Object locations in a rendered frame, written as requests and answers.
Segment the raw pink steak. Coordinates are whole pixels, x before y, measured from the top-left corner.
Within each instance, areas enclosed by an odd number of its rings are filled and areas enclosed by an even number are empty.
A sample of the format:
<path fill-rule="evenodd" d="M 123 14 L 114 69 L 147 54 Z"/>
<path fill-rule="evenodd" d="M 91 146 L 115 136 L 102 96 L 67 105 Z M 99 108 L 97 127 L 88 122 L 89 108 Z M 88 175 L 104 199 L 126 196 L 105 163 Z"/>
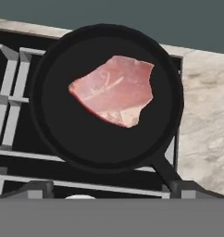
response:
<path fill-rule="evenodd" d="M 154 65 L 127 56 L 112 56 L 68 90 L 100 119 L 131 128 L 152 101 L 150 76 Z"/>

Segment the black hob with grey grates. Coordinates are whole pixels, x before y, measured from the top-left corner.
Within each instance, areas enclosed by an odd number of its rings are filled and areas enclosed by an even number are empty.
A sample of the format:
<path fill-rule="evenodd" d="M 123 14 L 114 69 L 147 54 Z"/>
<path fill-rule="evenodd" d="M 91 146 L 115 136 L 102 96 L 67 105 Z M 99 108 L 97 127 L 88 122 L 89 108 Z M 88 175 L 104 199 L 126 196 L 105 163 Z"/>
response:
<path fill-rule="evenodd" d="M 31 81 L 44 53 L 57 40 L 0 31 L 0 178 L 7 181 L 7 192 L 29 181 L 51 181 L 57 197 L 167 195 L 162 192 L 166 184 L 150 165 L 122 173 L 92 173 L 72 167 L 42 140 L 31 116 Z"/>

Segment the black frying pan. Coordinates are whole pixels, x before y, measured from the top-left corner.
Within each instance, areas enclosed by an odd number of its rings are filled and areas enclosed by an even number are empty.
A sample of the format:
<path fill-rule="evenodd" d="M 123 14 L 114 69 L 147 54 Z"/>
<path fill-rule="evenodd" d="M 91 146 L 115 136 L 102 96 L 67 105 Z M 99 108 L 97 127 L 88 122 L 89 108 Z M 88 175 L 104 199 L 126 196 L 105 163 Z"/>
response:
<path fill-rule="evenodd" d="M 98 118 L 68 92 L 72 81 L 113 55 L 155 66 L 147 79 L 154 98 L 130 129 Z M 180 178 L 165 152 L 180 126 L 183 107 L 183 86 L 169 54 L 152 38 L 121 25 L 97 24 L 67 33 L 44 53 L 31 81 L 32 120 L 54 155 L 92 173 L 150 165 L 168 188 Z"/>

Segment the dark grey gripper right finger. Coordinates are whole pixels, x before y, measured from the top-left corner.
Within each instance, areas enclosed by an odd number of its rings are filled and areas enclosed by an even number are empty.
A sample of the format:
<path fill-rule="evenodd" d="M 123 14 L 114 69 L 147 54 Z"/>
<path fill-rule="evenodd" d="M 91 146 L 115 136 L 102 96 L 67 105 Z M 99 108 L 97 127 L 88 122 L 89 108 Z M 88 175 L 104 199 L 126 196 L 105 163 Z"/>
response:
<path fill-rule="evenodd" d="M 224 198 L 223 194 L 209 191 L 195 181 L 173 181 L 171 188 L 162 185 L 162 192 L 168 193 L 170 199 Z"/>

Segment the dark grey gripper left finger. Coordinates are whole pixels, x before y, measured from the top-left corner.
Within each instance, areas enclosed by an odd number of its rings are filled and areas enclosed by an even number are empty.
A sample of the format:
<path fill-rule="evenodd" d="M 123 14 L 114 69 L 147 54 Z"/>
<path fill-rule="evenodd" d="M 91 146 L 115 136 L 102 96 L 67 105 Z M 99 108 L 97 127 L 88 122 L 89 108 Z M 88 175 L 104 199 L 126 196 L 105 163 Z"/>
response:
<path fill-rule="evenodd" d="M 53 198 L 54 184 L 51 181 L 29 181 L 16 191 L 0 194 L 0 199 L 45 199 Z"/>

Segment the white round knob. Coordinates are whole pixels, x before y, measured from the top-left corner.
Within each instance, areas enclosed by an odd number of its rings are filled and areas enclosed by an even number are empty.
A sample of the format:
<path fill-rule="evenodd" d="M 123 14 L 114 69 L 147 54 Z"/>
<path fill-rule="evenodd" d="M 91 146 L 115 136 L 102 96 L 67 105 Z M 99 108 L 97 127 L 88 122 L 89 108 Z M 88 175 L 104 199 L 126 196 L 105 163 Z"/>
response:
<path fill-rule="evenodd" d="M 65 199 L 95 199 L 95 197 L 90 196 L 88 194 L 73 194 L 67 196 Z"/>

